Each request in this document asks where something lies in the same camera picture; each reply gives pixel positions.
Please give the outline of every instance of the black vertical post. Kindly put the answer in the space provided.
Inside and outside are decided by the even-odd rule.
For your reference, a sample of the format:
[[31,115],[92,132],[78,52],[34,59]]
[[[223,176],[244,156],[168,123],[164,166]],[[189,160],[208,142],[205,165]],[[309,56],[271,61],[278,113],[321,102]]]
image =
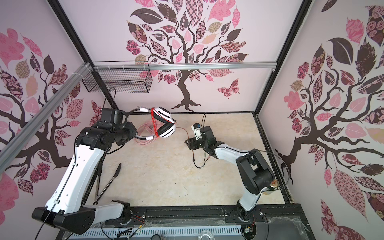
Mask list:
[[[87,51],[85,50],[83,43],[80,41],[79,36],[77,35],[76,31],[74,30],[71,22],[69,21],[67,15],[65,14],[63,8],[61,7],[61,5],[59,3],[59,1],[58,0],[48,0],[48,3],[51,5],[52,10],[56,14],[61,25],[64,27],[68,36],[72,40],[72,43],[74,44],[75,48],[79,52],[83,61],[86,63],[89,63],[91,65],[91,67],[94,68],[94,64],[93,64],[90,56],[88,55]],[[114,109],[119,109],[118,106],[116,105],[116,103],[113,101],[113,98],[112,98],[111,94],[109,93],[107,86],[105,86],[104,82],[102,81],[99,73],[96,71],[93,71],[92,75],[95,78],[96,83],[99,85],[101,91],[104,93],[105,97],[107,98],[111,107]]]
[[299,11],[297,12],[297,15],[296,15],[296,18],[295,20],[293,21],[293,24],[292,24],[292,27],[291,27],[291,30],[289,31],[288,33],[288,36],[284,42],[284,45],[283,45],[283,48],[281,49],[281,52],[279,54],[279,57],[277,58],[277,65],[276,65],[276,68],[275,70],[272,72],[272,74],[270,75],[266,85],[265,85],[265,88],[263,90],[263,93],[262,93],[262,96],[260,98],[260,101],[257,103],[257,107],[255,109],[255,113],[256,114],[259,114],[263,105],[264,105],[264,102],[268,96],[268,93],[269,91],[271,90],[272,88],[272,85],[277,77],[277,74],[279,73],[282,65],[283,65],[283,62],[285,60],[285,57],[287,56],[288,54],[288,51],[289,49],[291,48],[292,46],[292,43],[293,43],[293,40],[295,39],[296,37],[296,34],[297,32],[299,31],[300,27],[301,27],[301,24],[303,23],[303,20],[308,12],[308,9],[311,5],[311,2],[312,0],[303,0],[303,2],[301,3],[301,6],[299,8]]

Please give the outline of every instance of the tree mural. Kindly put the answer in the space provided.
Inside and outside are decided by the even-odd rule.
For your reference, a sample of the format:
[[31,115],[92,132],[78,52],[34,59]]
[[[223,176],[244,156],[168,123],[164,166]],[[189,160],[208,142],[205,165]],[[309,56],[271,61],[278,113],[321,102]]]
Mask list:
[[[131,16],[139,17],[146,24],[138,25],[127,21],[129,31],[134,40],[127,41],[126,49],[136,56],[136,63],[148,61],[151,64],[167,63],[223,63],[242,62],[247,54],[238,53],[246,42],[235,42],[241,29],[236,29],[240,21],[240,12],[237,8],[233,12],[235,0],[159,0],[156,6],[152,0],[135,0],[143,7],[133,11]],[[205,11],[209,10],[207,20],[202,19]],[[216,19],[208,28],[206,21]],[[174,108],[184,106],[192,111],[190,106],[201,106],[191,100],[191,95],[185,84],[186,80],[200,81],[202,77],[213,81],[213,77],[220,78],[231,73],[229,69],[211,69],[208,73],[201,70],[172,70],[151,71],[153,77],[157,76],[159,82],[164,80],[168,84],[176,83],[183,93],[183,100]],[[238,93],[238,80],[229,88],[219,88],[225,97]]]
[[[295,132],[293,147],[289,155],[276,151],[291,173],[291,164],[298,151],[303,145],[310,145],[308,154],[314,155],[314,163],[324,159],[326,184],[331,184],[333,171],[333,183],[350,206],[366,218],[366,195],[373,210],[384,221],[383,195],[371,192],[384,192],[382,184],[371,178],[382,174],[384,166],[370,164],[369,158],[359,160],[354,156],[358,152],[367,152],[378,158],[384,157],[379,149],[368,145],[373,141],[384,144],[384,129],[378,126],[384,123],[384,107],[372,108],[384,101],[383,71],[373,70],[384,65],[384,53],[377,61],[375,52],[375,48],[380,53],[383,51],[384,8],[366,8],[369,12],[366,28],[358,19],[347,20],[346,32],[352,43],[341,37],[330,39],[332,54],[326,53],[321,45],[311,65],[304,62],[299,66],[298,80],[284,97],[292,110],[288,118],[292,119]],[[353,44],[359,44],[359,48],[354,49]],[[328,157],[333,158],[336,169],[329,165]],[[365,176],[351,177],[341,170],[341,166],[352,174]]]
[[[2,50],[0,57],[6,67],[11,60],[23,59],[24,56],[21,53],[25,48],[18,42],[18,33],[15,30],[9,28],[7,33],[8,36],[0,33],[0,50]],[[0,134],[10,135],[8,138],[0,137],[0,142],[5,145],[27,124],[30,118],[28,115],[33,117],[39,112],[40,107],[48,102],[48,96],[57,92],[54,85],[64,84],[68,78],[65,64],[55,70],[49,54],[43,58],[40,48],[32,40],[26,37],[23,37],[23,40],[29,47],[31,55],[16,65],[15,72],[18,78],[10,74],[9,70],[0,67],[4,90],[7,91],[7,93],[0,93],[0,116],[8,119],[8,121],[0,121]],[[39,91],[38,81],[43,85],[41,91]],[[69,165],[71,159],[60,156],[57,146],[64,146],[63,139],[70,137],[64,128],[76,127],[80,123],[75,120],[83,107],[83,99],[76,99],[79,92],[80,84],[41,126],[35,134],[37,141],[32,139],[30,141],[32,144],[28,143],[30,146],[21,150],[16,156],[16,159],[24,159],[24,161],[6,168],[6,170],[19,168],[13,179],[18,179],[18,187],[24,192],[33,195],[33,183],[47,179],[52,163],[55,167]]]

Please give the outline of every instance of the tree wallpaper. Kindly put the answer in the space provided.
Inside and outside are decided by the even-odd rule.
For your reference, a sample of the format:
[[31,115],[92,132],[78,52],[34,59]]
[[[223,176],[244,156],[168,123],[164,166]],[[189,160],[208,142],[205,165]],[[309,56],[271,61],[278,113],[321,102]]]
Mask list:
[[[321,13],[316,6],[309,18],[311,14],[329,17],[332,10],[332,14],[337,15],[343,8],[341,4],[347,4],[341,2],[323,3]],[[313,47],[312,59],[298,66],[296,76],[277,80],[278,84],[285,84],[286,96],[280,96],[280,102],[290,114],[283,117],[286,120],[281,120],[291,121],[292,145],[290,151],[278,144],[274,147],[284,161],[281,169],[288,175],[290,189],[295,193],[326,194],[331,196],[333,204],[346,205],[345,215],[362,216],[364,220],[355,219],[359,226],[364,222],[377,225],[384,223],[384,6],[354,7],[365,13],[364,19],[348,17],[345,23],[334,22],[345,24],[345,32],[321,39],[322,44]],[[308,35],[299,38],[308,39]],[[300,51],[300,47],[296,46],[295,50]],[[313,163],[313,169],[300,166],[304,154],[306,161]],[[300,163],[295,163],[299,155]],[[323,182],[318,183],[321,187],[300,189],[303,186],[301,171],[323,174]],[[323,200],[321,210],[324,215],[321,217],[322,231],[332,235],[331,238],[372,239],[369,234],[353,230],[348,225],[351,221],[345,216],[336,218]],[[319,228],[313,222],[310,224],[312,229]]]
[[[127,41],[126,49],[136,55],[136,64],[142,64],[140,61],[150,64],[234,63],[242,62],[248,55],[240,52],[246,42],[238,39],[242,28],[238,28],[240,11],[235,0],[135,1],[144,8],[134,10],[127,21],[132,39]],[[215,22],[206,26],[210,19]],[[164,26],[153,28],[157,23]],[[181,90],[184,98],[172,109],[184,107],[192,112],[190,107],[201,106],[201,103],[196,100],[198,96],[191,97],[185,81],[214,81],[229,73],[232,73],[229,69],[151,71],[159,82],[176,84]],[[229,99],[240,93],[239,79],[217,91]]]

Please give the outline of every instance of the wire mesh basket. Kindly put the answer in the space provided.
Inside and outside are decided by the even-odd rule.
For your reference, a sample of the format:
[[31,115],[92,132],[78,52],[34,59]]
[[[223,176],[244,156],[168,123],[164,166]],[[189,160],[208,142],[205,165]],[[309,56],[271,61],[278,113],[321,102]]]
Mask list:
[[107,89],[115,88],[116,91],[120,93],[149,93],[152,84],[152,76],[148,62],[124,62],[134,62],[135,65],[95,66],[93,72],[88,73],[82,80],[88,92],[102,92],[96,81],[102,80]]

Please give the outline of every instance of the wall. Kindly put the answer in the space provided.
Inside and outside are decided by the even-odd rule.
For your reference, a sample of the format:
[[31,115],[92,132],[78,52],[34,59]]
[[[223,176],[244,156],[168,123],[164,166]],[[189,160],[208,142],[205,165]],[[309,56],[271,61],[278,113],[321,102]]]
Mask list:
[[260,114],[316,239],[382,239],[378,0],[315,1]]
[[[20,131],[82,64],[45,0],[2,2],[0,8],[0,149]],[[73,154],[73,142],[99,111],[101,93],[78,85],[0,176],[2,239],[32,238],[41,223],[35,207],[51,197]],[[44,226],[38,239],[54,239]]]
[[[61,4],[93,61],[151,64],[276,61],[301,4],[301,0],[74,2]],[[151,73],[149,94],[118,93],[117,105],[130,110],[160,101],[174,112],[254,111],[270,69]]]

